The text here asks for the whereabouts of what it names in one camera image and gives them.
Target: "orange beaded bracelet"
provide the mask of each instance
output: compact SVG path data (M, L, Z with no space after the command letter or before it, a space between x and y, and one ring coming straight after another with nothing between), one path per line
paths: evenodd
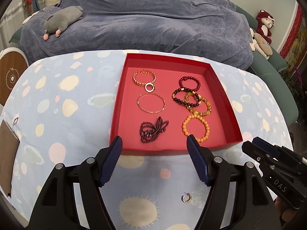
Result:
M188 117L186 118L186 120L182 123L182 131L183 131L183 133L184 133L186 136L190 135L190 133L187 131L187 124L188 124L188 122L189 122L192 118L197 118L197 119L198 119L199 121L201 121L201 122L205 125L205 127L206 127L206 134L205 134L205 136L202 137L202 138L196 138L197 142L202 143L203 141L205 141L205 140L208 139L209 133L210 133L210 128L209 128L208 122L207 122L205 119L203 119L201 116L199 116L199 115L193 115L193 116L190 115L190 116L188 116Z

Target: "beaded bracelet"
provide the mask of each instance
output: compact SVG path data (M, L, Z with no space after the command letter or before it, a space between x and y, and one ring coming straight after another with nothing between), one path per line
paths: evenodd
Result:
M196 138L197 142L202 143L203 141L205 141L205 140L208 139L209 133L210 133L210 128L209 128L208 122L207 122L205 119L203 119L202 117L200 117L199 115L193 115L193 116L190 115L190 116L188 116L188 117L185 119L185 121L182 123L182 131L183 131L183 133L184 133L186 136L190 135L190 133L187 131L187 124L188 124L188 122L189 122L192 118L197 118L197 119L198 119L199 121L201 121L201 122L205 125L205 127L206 127L206 134L205 134L205 136L202 137L202 138Z
M168 120L163 121L161 117L158 118L156 126L151 122L143 122L140 128L141 141L143 143L149 143L155 141L160 133L165 132L168 126Z
M189 103L189 102L184 102L182 100L180 100L179 98L176 98L175 95L178 93L178 92L181 92L181 91L184 91L186 93L188 92L191 92L192 94L195 95L196 99L197 99L197 103L193 104L193 103ZM186 87L183 87L183 88L178 88L177 90L175 90L172 94L172 98L173 100L178 103L178 104L182 104L184 106L190 106L190 107L196 107L196 106L199 106L201 104L201 100L199 98L199 95L197 93L195 93L195 91L192 91L190 88L186 88Z
M189 96L194 96L194 94L191 93L191 92L189 92L189 93L187 93L187 94L185 95L185 102L186 102L186 103L189 102ZM194 115L199 115L199 116L201 116L201 117L208 116L208 115L211 113L211 111L212 111L211 103L208 101L208 99L202 97L201 95L198 95L198 96L199 96L199 99L200 99L201 101L203 101L203 102L206 103L206 105L207 105L207 107L208 107L208 110L207 110L206 112L204 112L204 113L200 113L200 112L198 112L197 110L194 110L192 107L189 107L189 106L187 106L187 109L188 109L191 113L193 113Z
M179 86L180 88L184 88L183 84L182 84L182 81L184 80L188 80L188 79L191 79L191 80L194 80L196 83L197 83L197 87L195 89L192 89L193 91L198 91L199 88L201 87L201 83L198 79L196 79L195 77L191 77L191 76L184 76L182 77L180 80L179 80Z
M142 82L137 81L135 79L135 77L138 74L138 71L135 71L134 74L133 74L133 78L132 78L133 82L138 86L144 86L147 92L152 92L156 88L156 85L155 85L155 81L156 81L156 78L157 78L156 75L154 74L154 72L152 72L150 70L145 70L145 69L141 69L140 73L150 74L151 76L153 76L153 81L149 82L149 83L142 83ZM153 88L151 90L148 90L147 89L148 85L151 85Z

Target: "screw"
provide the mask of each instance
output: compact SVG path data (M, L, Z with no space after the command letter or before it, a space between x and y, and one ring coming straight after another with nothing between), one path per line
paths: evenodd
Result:
M254 164L252 162L247 162L246 166L251 169L254 167Z
M62 164L62 163L58 163L58 164L56 165L56 169L57 169L57 170L60 170L61 168L63 168L63 164Z
M95 162L95 158L90 157L90 158L86 159L86 162L87 162L88 164L91 164L91 163Z
M214 158L214 161L215 161L216 163L221 163L221 162L223 161L223 159L222 159L221 157L219 157L219 156L216 156L216 157Z

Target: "dark red beaded bracelet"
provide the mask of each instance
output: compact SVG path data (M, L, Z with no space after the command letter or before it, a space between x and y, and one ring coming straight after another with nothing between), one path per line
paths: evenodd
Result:
M193 104L193 103L189 103L189 102L185 102L185 101L182 101L180 100L179 98L176 98L175 95L178 93L178 92L186 92L186 93L193 93L196 97L196 100L197 100L197 103ZM192 89L190 88L186 88L186 87L182 87L182 88L178 88L177 90L175 90L172 94L172 98L173 100L178 103L178 104L182 104L184 106L188 106L188 107L197 107L201 104L201 99L199 98L199 95L197 93L195 93L195 91L193 91Z
M197 83L197 87L196 87L195 89L192 89L192 91L195 91L195 92L198 91L199 88L201 87L201 83L200 83L200 81L199 81L198 79L196 79L195 77L191 77L191 76L184 76L184 77L182 77L182 78L179 80L179 86L180 86L180 88L184 88L182 82L183 82L184 80L188 80L188 79L194 80L194 81Z
M168 120L163 121L161 117L158 118L156 126L151 122L143 122L140 128L141 141L143 143L155 141L160 133L165 132L167 126Z

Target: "red box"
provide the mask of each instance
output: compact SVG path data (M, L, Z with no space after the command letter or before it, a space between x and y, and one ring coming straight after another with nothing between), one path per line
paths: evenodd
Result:
M137 105L137 98L146 91L144 87L137 86L133 82L134 72L138 71L136 80L139 82L149 83L153 80L151 75L140 73L141 69L150 70L157 77L156 89L153 93L159 94L166 103L161 113L150 114L142 111ZM241 142L242 135L234 111L210 64L165 55L140 53L127 54L114 107L110 142L115 136L120 136L123 140L123 154L186 154L187 137L182 132L182 123L192 113L172 99L173 92L179 88L179 79L183 76L193 76L201 82L197 93L207 98L212 107L211 114L204 117L209 124L210 135L200 145L217 150ZM194 89L196 82L187 80L183 81L183 85ZM179 92L176 97L183 100L185 94L185 92ZM149 111L159 111L163 107L162 100L156 96L143 96L139 101L142 107ZM205 112L207 107L202 102L196 110ZM141 124L149 121L156 125L160 116L163 121L169 121L166 131L161 133L156 141L142 143ZM206 132L205 126L197 119L189 121L187 130L196 138L203 137Z

